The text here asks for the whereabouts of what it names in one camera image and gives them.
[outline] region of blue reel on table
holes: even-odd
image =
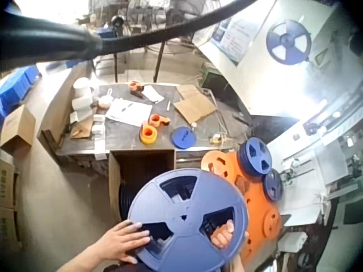
[[[194,168],[149,181],[133,200],[128,218],[150,230],[149,245],[136,253],[160,272],[215,271],[239,252],[248,226],[241,193],[222,177]],[[234,221],[235,231],[229,246],[218,249],[207,225],[227,219]]]

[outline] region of metal rod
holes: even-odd
[[[159,50],[159,54],[158,54],[158,62],[157,62],[157,66],[155,67],[155,72],[154,72],[154,83],[156,83],[158,80],[159,69],[160,69],[161,59],[163,57],[165,43],[166,43],[166,41],[161,42],[161,46],[160,46],[160,50]]]

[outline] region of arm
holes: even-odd
[[[88,272],[104,260],[119,260],[137,263],[126,251],[146,245],[150,241],[149,231],[137,232],[141,223],[132,224],[126,220],[107,231],[100,240],[59,268],[61,272]]]

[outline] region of black cable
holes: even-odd
[[[254,2],[256,2],[256,0],[235,0],[224,7],[214,10],[202,17],[191,19],[183,24],[177,24],[172,27],[143,33],[137,36],[122,37],[119,39],[103,39],[102,50],[99,54],[108,55],[115,52],[128,51],[171,40],[185,35],[186,33],[196,32],[235,15]]]

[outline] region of blue plastic reel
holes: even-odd
[[[275,169],[271,169],[263,178],[263,190],[265,196],[272,202],[282,199],[282,180],[280,174]]]
[[[218,249],[203,225],[206,218],[227,210],[232,211],[235,231],[230,245]],[[169,171],[149,181],[133,200],[128,218],[143,223],[150,235],[157,225],[169,232],[136,252],[160,272],[215,271],[238,253],[248,226],[241,193],[222,177],[196,168]]]
[[[180,149],[187,149],[195,145],[197,138],[194,132],[186,127],[181,126],[174,130],[171,134],[171,142]]]
[[[259,138],[252,137],[244,142],[237,152],[237,158],[239,165],[250,176],[266,175],[272,167],[270,151]]]
[[[284,65],[295,65],[309,60],[311,44],[311,36],[306,28],[289,19],[271,26],[266,36],[268,53],[275,61]]]

